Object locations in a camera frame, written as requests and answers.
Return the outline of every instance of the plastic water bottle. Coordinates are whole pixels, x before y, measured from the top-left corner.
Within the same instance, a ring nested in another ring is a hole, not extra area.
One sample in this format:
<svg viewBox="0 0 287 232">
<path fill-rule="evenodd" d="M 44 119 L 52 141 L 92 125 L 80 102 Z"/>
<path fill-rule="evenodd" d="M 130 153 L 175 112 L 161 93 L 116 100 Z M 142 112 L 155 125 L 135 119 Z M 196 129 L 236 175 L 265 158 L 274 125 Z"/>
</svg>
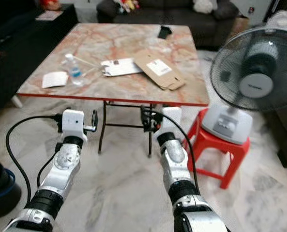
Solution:
<svg viewBox="0 0 287 232">
<path fill-rule="evenodd" d="M 82 86 L 84 83 L 84 80 L 82 78 L 82 73 L 78 67 L 77 62 L 74 59 L 74 56 L 70 53 L 65 55 L 65 58 L 67 60 L 68 70 L 71 77 L 71 81 L 73 84 L 77 86 Z"/>
</svg>

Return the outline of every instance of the fan base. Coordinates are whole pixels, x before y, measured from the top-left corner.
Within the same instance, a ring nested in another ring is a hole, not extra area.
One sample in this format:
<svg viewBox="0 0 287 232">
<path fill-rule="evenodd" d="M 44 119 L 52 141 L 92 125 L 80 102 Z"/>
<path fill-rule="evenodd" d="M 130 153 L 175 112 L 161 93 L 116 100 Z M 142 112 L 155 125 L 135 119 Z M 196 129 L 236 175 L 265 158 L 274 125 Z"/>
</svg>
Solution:
<svg viewBox="0 0 287 232">
<path fill-rule="evenodd" d="M 242 110 L 213 105 L 206 113 L 201 127 L 220 139 L 242 145 L 250 134 L 252 121 L 252 117 Z"/>
</svg>

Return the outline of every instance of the stuffed toy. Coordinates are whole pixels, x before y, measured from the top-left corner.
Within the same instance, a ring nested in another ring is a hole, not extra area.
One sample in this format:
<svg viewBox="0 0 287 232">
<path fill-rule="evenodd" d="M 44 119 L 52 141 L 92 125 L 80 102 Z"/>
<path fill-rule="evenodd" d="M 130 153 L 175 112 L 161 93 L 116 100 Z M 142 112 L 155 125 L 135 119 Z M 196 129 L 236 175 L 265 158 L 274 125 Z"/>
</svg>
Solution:
<svg viewBox="0 0 287 232">
<path fill-rule="evenodd" d="M 209 0 L 193 0 L 194 11 L 198 13 L 210 14 L 213 10 L 213 4 Z"/>
<path fill-rule="evenodd" d="M 61 8 L 58 0 L 41 0 L 41 5 L 45 10 L 57 11 Z"/>
<path fill-rule="evenodd" d="M 137 0 L 114 0 L 114 2 L 120 5 L 119 12 L 122 14 L 124 12 L 131 12 L 136 8 L 139 8 L 139 3 Z"/>
</svg>

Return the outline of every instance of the white wall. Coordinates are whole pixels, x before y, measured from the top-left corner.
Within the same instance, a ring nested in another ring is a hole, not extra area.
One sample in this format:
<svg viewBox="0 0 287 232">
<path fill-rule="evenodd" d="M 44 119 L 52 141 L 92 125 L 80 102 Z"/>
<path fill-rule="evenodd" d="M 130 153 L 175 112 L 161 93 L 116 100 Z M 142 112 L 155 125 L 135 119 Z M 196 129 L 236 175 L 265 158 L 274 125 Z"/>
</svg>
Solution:
<svg viewBox="0 0 287 232">
<path fill-rule="evenodd" d="M 270 6 L 272 0 L 230 0 L 234 3 L 240 10 L 240 12 L 250 18 L 250 25 L 260 24 Z M 249 14 L 249 8 L 255 7 L 253 14 Z"/>
</svg>

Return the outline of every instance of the white paper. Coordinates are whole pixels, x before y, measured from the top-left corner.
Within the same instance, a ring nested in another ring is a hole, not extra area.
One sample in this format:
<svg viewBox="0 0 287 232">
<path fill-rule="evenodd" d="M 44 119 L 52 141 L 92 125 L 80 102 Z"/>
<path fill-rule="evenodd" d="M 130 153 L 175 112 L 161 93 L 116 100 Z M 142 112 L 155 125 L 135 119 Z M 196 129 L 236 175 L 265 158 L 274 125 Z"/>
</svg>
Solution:
<svg viewBox="0 0 287 232">
<path fill-rule="evenodd" d="M 38 20 L 38 21 L 53 21 L 57 17 L 59 17 L 62 13 L 63 13 L 63 11 L 45 11 L 44 13 L 39 15 L 37 18 L 35 18 L 35 20 Z"/>
<path fill-rule="evenodd" d="M 143 71 L 135 63 L 133 58 L 105 60 L 100 63 L 103 66 L 105 76 L 122 76 Z"/>
<path fill-rule="evenodd" d="M 42 88 L 65 86 L 67 83 L 67 72 L 50 72 L 43 76 Z"/>
<path fill-rule="evenodd" d="M 155 59 L 152 62 L 147 63 L 147 66 L 158 76 L 162 76 L 172 71 L 172 69 L 160 59 Z"/>
</svg>

